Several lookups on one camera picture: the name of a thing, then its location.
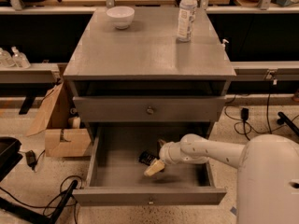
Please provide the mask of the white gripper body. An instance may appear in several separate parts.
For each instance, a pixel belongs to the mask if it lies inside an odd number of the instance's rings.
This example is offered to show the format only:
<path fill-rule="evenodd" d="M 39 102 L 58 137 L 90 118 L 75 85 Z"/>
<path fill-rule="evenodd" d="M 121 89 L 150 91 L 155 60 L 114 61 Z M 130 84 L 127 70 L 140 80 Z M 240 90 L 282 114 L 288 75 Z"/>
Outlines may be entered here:
<path fill-rule="evenodd" d="M 166 165 L 183 162 L 180 142 L 169 142 L 163 144 L 159 151 L 159 157 Z"/>

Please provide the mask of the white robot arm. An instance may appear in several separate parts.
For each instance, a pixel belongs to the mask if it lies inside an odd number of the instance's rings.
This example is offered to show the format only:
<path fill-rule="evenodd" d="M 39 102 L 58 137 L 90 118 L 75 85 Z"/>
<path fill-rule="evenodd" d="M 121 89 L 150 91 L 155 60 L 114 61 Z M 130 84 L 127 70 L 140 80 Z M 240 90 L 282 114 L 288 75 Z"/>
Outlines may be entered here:
<path fill-rule="evenodd" d="M 299 145 L 283 136 L 263 134 L 239 145 L 186 134 L 162 144 L 144 175 L 209 158 L 237 170 L 237 224 L 299 224 Z"/>

